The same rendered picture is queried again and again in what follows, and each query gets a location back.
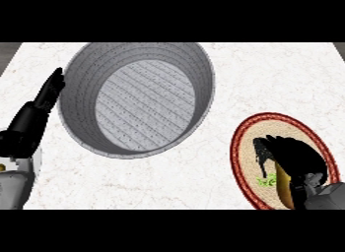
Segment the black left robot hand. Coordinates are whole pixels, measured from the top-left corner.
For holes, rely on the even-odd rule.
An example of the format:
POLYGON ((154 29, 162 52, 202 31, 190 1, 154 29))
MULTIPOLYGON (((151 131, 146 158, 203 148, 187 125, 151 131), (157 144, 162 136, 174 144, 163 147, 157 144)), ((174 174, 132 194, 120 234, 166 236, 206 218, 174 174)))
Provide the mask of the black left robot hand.
POLYGON ((63 68, 58 68, 43 83, 36 99, 26 103, 8 129, 0 132, 0 158, 30 158, 34 155, 64 87, 63 68))

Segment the grey round wicker basket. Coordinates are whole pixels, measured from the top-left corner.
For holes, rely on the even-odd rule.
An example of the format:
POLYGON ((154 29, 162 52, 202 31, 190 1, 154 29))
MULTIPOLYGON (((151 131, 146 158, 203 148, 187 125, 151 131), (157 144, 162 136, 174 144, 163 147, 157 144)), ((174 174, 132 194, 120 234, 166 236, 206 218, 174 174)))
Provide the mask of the grey round wicker basket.
POLYGON ((66 71, 60 116, 80 146, 147 158, 199 129, 217 94, 212 59, 196 42, 91 42, 66 71))

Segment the beige red-rimmed round placemat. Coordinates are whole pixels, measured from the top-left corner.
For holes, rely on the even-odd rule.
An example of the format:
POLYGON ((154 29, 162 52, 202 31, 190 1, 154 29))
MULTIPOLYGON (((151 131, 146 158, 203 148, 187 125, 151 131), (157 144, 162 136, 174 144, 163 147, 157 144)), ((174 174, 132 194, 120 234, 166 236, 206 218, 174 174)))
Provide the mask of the beige red-rimmed round placemat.
POLYGON ((322 154, 328 164, 326 185, 341 181, 338 164, 320 137, 308 126, 289 115, 264 112, 252 115, 239 125, 230 146, 230 162, 233 174, 251 204, 258 210, 289 210, 294 207, 291 193, 279 196, 279 185, 261 187, 257 178, 277 174, 277 164, 268 158, 265 149, 257 147, 254 140, 268 135, 291 137, 304 141, 322 154))

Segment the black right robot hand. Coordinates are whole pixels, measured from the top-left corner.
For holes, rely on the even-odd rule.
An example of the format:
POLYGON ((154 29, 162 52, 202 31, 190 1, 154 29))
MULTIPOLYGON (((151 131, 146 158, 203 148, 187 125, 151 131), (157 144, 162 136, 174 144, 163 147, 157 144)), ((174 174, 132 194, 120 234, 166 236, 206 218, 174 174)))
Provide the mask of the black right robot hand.
POLYGON ((304 141, 282 136, 254 140, 257 147, 265 149, 264 159, 271 159, 292 177, 289 188, 295 209, 305 209, 305 201, 314 196, 328 181, 328 164, 322 154, 304 141))

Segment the green pear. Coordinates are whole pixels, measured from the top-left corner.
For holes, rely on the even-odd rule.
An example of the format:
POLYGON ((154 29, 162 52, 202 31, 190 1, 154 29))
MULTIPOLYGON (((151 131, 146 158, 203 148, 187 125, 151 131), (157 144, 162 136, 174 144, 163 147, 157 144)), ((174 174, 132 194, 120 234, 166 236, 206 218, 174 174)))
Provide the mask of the green pear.
POLYGON ((270 173, 265 178, 257 178, 261 187, 274 187, 277 185, 277 174, 270 173))

